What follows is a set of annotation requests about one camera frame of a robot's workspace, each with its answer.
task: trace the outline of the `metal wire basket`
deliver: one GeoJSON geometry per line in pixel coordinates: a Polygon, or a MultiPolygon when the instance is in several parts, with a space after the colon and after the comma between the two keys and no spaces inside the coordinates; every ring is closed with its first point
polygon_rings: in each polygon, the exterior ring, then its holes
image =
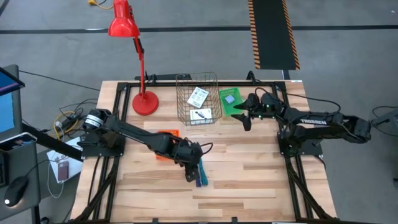
{"type": "Polygon", "coordinates": [[[177,116],[185,125],[212,124],[221,118],[221,100],[218,92],[217,75],[214,72],[194,74],[179,74],[176,76],[177,84],[177,116]],[[200,109],[211,109],[211,118],[191,119],[191,110],[196,108],[187,103],[196,87],[207,91],[209,94],[200,109]]]}

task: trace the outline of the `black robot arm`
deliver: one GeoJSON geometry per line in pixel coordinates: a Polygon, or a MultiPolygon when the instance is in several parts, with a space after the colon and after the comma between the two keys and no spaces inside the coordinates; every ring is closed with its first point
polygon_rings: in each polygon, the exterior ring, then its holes
{"type": "Polygon", "coordinates": [[[261,96],[261,100],[256,94],[250,93],[248,99],[235,108],[248,111],[248,115],[232,115],[243,122],[245,131],[251,129],[251,120],[254,118],[275,118],[281,122],[285,126],[281,138],[296,149],[309,139],[344,139],[353,143],[366,143],[371,139],[369,121],[345,116],[340,112],[299,111],[268,92],[261,96]],[[298,124],[316,124],[317,127],[306,128],[298,124]]]}
{"type": "Polygon", "coordinates": [[[84,147],[96,144],[99,147],[112,148],[114,134],[121,134],[127,138],[145,144],[155,154],[174,160],[174,163],[185,168],[185,178],[188,182],[198,176],[198,164],[203,155],[201,146],[189,139],[182,139],[170,133],[150,133],[134,125],[120,121],[108,110],[91,110],[87,115],[83,128],[93,131],[98,137],[95,141],[82,141],[84,147]]]}

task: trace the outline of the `floor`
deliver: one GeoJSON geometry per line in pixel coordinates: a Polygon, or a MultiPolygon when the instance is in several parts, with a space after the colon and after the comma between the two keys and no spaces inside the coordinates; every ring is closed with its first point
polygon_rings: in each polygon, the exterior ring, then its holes
{"type": "MultiPolygon", "coordinates": [[[[243,0],[130,3],[139,27],[249,25],[243,0]]],[[[287,5],[293,26],[398,24],[395,0],[287,0],[287,5]]],[[[18,0],[10,1],[1,14],[0,30],[106,28],[112,18],[112,11],[90,7],[86,1],[18,0]]],[[[295,31],[294,37],[301,70],[290,76],[303,80],[307,96],[336,101],[342,113],[364,119],[374,118],[371,110],[376,106],[397,105],[398,30],[295,31]]],[[[141,40],[150,74],[214,71],[220,79],[237,79],[254,70],[250,32],[144,33],[141,40]]],[[[0,35],[0,67],[15,63],[21,70],[93,88],[103,80],[138,75],[134,51],[131,40],[106,34],[0,35]]],[[[281,79],[280,71],[254,73],[258,79],[281,79]]],[[[58,107],[98,96],[92,90],[31,75],[21,74],[21,79],[27,84],[21,91],[22,115],[38,128],[50,127],[58,107]]],[[[316,101],[310,101],[310,107],[334,109],[316,101]]],[[[394,131],[388,126],[382,129],[394,131]]],[[[398,189],[392,178],[398,177],[398,139],[374,129],[372,135],[372,141],[363,145],[322,142],[333,201],[343,220],[396,223],[398,189]]],[[[47,170],[40,170],[40,176],[47,178],[47,170]]],[[[62,221],[77,183],[78,178],[67,182],[57,200],[44,198],[41,215],[62,221]]],[[[25,223],[29,218],[30,212],[24,212],[0,223],[25,223]]]]}

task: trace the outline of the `wooden table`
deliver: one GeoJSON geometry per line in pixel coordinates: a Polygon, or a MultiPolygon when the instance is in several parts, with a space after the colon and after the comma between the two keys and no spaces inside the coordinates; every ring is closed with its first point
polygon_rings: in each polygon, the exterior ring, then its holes
{"type": "MultiPolygon", "coordinates": [[[[103,82],[98,108],[112,110],[116,85],[117,82],[103,82]]],[[[288,93],[305,95],[302,82],[286,81],[286,86],[288,93]]],[[[239,87],[244,98],[254,89],[253,86],[239,87]]],[[[238,217],[240,222],[295,220],[275,120],[255,119],[249,132],[244,131],[238,120],[225,116],[215,124],[185,126],[177,119],[175,87],[149,87],[148,90],[159,97],[157,111],[150,116],[139,116],[129,106],[126,121],[152,132],[179,129],[182,137],[200,144],[213,142],[213,150],[202,157],[209,186],[196,188],[195,182],[185,180],[183,168],[172,161],[157,161],[145,145],[127,140],[119,166],[111,222],[151,222],[152,218],[159,218],[160,222],[230,222],[231,217],[238,217]]],[[[131,100],[137,92],[138,88],[131,89],[131,100]]],[[[309,110],[305,98],[290,96],[289,103],[299,110],[309,110]]],[[[302,156],[302,160],[309,191],[327,213],[335,216],[323,164],[313,156],[302,156]]],[[[96,158],[84,161],[71,218],[87,206],[95,162],[96,158]]],[[[100,169],[98,166],[95,191],[100,169]]],[[[297,190],[305,217],[302,194],[297,190]]],[[[104,217],[107,194],[103,197],[100,218],[104,217]]]]}

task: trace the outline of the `computer mouse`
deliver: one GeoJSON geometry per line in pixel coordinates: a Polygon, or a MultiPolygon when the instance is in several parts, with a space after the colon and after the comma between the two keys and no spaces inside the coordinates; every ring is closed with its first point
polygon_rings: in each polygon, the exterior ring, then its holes
{"type": "Polygon", "coordinates": [[[11,182],[4,195],[4,203],[8,207],[18,204],[18,202],[24,196],[27,183],[28,178],[25,176],[17,177],[11,182]]]}

